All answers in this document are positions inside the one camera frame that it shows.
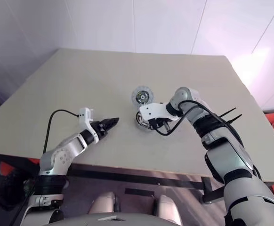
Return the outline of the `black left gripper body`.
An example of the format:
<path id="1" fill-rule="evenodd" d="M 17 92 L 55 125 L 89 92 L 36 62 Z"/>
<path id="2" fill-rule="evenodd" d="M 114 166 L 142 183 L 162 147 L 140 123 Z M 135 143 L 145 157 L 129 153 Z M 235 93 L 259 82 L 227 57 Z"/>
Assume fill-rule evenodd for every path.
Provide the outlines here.
<path id="1" fill-rule="evenodd" d="M 102 121 L 94 121 L 91 123 L 91 127 L 94 129 L 99 139 L 103 139 L 107 135 L 107 119 Z"/>

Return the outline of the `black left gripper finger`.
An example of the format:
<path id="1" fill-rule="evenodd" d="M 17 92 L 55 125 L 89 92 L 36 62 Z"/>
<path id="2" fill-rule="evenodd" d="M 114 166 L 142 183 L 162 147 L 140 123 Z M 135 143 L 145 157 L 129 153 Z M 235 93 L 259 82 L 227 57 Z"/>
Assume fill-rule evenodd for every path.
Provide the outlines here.
<path id="1" fill-rule="evenodd" d="M 101 121 L 101 124 L 103 126 L 115 126 L 119 121 L 119 118 L 116 117 L 116 118 L 108 118 L 108 119 L 103 119 Z"/>
<path id="2" fill-rule="evenodd" d="M 104 122 L 105 134 L 108 134 L 108 131 L 110 131 L 112 128 L 114 128 L 117 124 L 118 124 L 117 121 L 106 121 L 106 122 Z"/>

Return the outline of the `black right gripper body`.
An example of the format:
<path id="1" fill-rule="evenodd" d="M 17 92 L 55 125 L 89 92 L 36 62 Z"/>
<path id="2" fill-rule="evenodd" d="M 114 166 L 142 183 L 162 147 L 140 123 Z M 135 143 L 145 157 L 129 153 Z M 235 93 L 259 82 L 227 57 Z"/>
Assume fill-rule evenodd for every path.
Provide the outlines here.
<path id="1" fill-rule="evenodd" d="M 152 130 L 159 129 L 161 127 L 164 127 L 166 131 L 170 131 L 169 122 L 172 122 L 171 119 L 168 118 L 156 118 L 150 120 L 150 128 Z"/>

